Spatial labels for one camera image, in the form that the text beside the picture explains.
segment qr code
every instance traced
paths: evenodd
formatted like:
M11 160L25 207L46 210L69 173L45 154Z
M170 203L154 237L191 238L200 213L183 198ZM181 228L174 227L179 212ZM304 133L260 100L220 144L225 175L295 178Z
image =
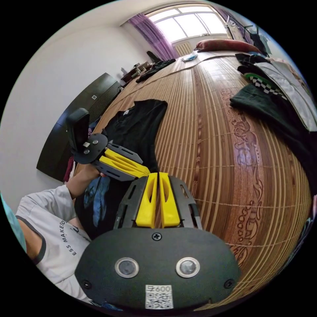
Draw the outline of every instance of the qr code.
M172 309L173 293L171 285L146 285L145 308Z

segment bamboo mat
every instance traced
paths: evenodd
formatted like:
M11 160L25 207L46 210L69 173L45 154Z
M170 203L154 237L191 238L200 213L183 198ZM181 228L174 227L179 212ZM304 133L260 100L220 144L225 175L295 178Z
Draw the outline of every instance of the bamboo mat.
M289 148L265 123L230 107L229 98L247 84L231 53L206 54L191 67L177 60L149 82L130 83L95 129L135 100L168 102L155 142L160 171L186 182L203 228L230 246L242 271L227 299L202 309L271 280L294 249L311 205L306 175Z

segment radiator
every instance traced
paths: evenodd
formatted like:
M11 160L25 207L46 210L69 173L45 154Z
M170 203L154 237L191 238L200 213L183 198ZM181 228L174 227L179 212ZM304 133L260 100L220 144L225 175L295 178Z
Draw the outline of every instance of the radiator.
M193 49L189 42L185 42L175 46L176 52L178 53L179 57L185 56L190 54Z

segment dark green clothing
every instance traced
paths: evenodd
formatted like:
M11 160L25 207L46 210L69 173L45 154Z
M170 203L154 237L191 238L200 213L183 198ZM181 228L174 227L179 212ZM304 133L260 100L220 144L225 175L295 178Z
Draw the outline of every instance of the dark green clothing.
M306 172L311 194L317 194L317 132L308 132L291 103L252 84L230 99L233 108L261 119L281 137Z

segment black wardrobe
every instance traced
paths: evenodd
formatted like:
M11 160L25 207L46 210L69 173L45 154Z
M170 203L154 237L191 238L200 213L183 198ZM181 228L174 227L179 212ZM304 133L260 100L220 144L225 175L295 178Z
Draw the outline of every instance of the black wardrobe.
M121 85L112 76L104 73L86 87L65 109L49 134L36 168L63 182L68 160L71 157L66 132L66 118L78 108L90 113L90 123L97 120L120 93Z

